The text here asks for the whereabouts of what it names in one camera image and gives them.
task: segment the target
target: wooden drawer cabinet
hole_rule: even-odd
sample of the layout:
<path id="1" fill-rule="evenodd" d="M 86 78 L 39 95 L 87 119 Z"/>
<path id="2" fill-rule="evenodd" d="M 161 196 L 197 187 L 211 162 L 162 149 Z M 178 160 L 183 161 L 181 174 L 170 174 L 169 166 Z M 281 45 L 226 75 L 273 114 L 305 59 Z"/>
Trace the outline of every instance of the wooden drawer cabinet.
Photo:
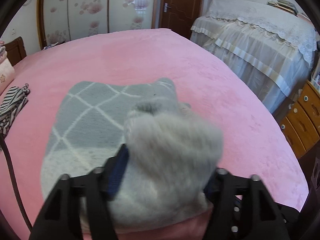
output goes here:
<path id="1" fill-rule="evenodd" d="M 320 139 L 320 95 L 307 81 L 280 128 L 299 159 Z"/>

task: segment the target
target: pink bedspread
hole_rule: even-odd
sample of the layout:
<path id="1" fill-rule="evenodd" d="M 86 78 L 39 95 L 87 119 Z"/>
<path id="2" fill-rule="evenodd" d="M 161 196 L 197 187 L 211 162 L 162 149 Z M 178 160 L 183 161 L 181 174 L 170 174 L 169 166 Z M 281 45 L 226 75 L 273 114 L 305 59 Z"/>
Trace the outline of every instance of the pink bedspread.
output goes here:
<path id="1" fill-rule="evenodd" d="M 259 174 L 275 201 L 298 210 L 303 206 L 307 182 L 271 114 L 222 61 L 170 30 L 126 31 L 71 41 L 28 56 L 15 68 L 17 77 L 10 86 L 29 83 L 31 93 L 6 142 L 32 223 L 44 202 L 40 169 L 55 115 L 68 90 L 81 81 L 128 85 L 172 79 L 180 101 L 222 128 L 225 145 L 220 167 L 242 177 Z M 0 178 L 0 209 L 18 236 L 28 239 L 3 153 Z M 208 217 L 207 212 L 119 239 L 201 239 Z"/>

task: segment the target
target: pink pillow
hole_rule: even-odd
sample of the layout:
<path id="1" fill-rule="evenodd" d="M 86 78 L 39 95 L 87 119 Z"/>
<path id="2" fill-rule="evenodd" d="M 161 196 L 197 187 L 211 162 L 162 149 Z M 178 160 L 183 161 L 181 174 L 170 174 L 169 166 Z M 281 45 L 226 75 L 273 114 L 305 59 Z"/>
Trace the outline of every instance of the pink pillow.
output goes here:
<path id="1" fill-rule="evenodd" d="M 7 86 L 14 80 L 15 71 L 10 61 L 6 58 L 0 63 L 0 94 L 7 88 Z"/>

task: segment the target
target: wooden headboard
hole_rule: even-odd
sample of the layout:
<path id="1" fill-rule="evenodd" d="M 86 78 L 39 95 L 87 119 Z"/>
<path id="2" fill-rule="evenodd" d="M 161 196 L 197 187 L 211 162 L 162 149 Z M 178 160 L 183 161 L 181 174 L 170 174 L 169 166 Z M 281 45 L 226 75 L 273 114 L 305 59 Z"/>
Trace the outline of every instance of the wooden headboard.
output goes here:
<path id="1" fill-rule="evenodd" d="M 12 66 L 16 65 L 19 61 L 21 61 L 27 56 L 21 37 L 18 37 L 13 41 L 4 44 L 4 46 L 5 50 L 8 53 L 7 57 L 11 62 Z"/>

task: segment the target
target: striped cloth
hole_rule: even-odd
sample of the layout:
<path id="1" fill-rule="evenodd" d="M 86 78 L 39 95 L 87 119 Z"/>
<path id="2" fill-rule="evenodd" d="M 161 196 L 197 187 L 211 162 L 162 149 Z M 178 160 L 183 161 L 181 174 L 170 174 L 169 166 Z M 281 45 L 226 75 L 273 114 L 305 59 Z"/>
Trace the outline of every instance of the striped cloth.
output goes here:
<path id="1" fill-rule="evenodd" d="M 11 87 L 0 105 L 0 134 L 5 138 L 18 113 L 28 102 L 29 84 L 22 88 Z"/>

